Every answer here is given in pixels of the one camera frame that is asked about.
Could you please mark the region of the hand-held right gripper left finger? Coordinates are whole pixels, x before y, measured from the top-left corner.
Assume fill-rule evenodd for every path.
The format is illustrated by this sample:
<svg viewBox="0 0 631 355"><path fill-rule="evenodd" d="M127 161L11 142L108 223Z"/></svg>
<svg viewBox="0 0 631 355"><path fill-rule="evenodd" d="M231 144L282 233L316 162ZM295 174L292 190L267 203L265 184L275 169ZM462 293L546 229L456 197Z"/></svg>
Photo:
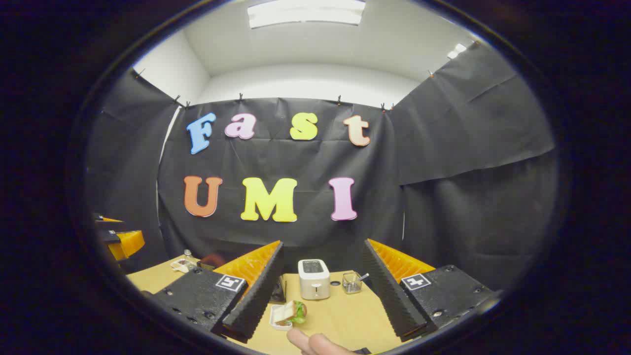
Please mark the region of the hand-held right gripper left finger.
<svg viewBox="0 0 631 355"><path fill-rule="evenodd" d="M145 270L148 297L183 326L246 342L283 268L283 244L219 241Z"/></svg>

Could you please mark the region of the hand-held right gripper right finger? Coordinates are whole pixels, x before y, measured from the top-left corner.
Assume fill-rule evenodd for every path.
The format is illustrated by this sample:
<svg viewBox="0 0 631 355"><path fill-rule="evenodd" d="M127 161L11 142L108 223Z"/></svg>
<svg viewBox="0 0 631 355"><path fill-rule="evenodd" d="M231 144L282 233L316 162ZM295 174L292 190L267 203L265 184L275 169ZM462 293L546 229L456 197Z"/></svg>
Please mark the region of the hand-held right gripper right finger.
<svg viewBox="0 0 631 355"><path fill-rule="evenodd" d="M457 321L495 295L454 265L433 268L374 240L364 242L362 266L403 342Z"/></svg>

